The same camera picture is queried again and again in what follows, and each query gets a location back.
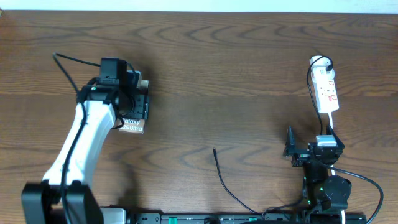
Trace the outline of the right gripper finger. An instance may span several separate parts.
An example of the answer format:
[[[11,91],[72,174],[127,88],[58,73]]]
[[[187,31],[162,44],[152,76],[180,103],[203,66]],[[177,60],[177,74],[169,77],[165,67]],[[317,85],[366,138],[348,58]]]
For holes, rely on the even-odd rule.
[[[295,139],[292,127],[289,126],[287,129],[287,140],[285,144],[285,152],[295,152]]]
[[[345,147],[345,145],[342,143],[342,141],[339,139],[339,137],[336,135],[336,133],[334,132],[333,128],[330,125],[328,125],[326,127],[326,134],[328,136],[333,136],[333,138],[334,138],[334,140],[336,142],[336,147],[338,147],[338,148],[344,148]]]

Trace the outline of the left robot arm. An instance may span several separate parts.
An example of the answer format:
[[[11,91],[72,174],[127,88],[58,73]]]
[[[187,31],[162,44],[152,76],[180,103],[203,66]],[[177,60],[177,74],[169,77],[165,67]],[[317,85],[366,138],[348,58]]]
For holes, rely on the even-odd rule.
[[[148,80],[134,70],[103,72],[82,88],[60,154],[40,183],[28,183],[22,191],[27,223],[130,223],[125,208],[100,207],[91,188],[108,133],[144,133],[148,88]]]

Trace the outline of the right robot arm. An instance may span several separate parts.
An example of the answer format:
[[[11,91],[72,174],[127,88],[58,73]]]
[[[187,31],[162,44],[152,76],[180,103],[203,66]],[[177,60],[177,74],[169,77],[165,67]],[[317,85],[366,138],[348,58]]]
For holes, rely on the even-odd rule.
[[[351,182],[338,175],[331,175],[331,166],[340,158],[345,145],[331,127],[325,135],[316,137],[306,149],[296,147],[293,130],[287,129],[284,156],[292,158],[293,167],[303,167],[303,197],[308,209],[302,212],[303,222],[340,223],[341,213],[348,208]]]

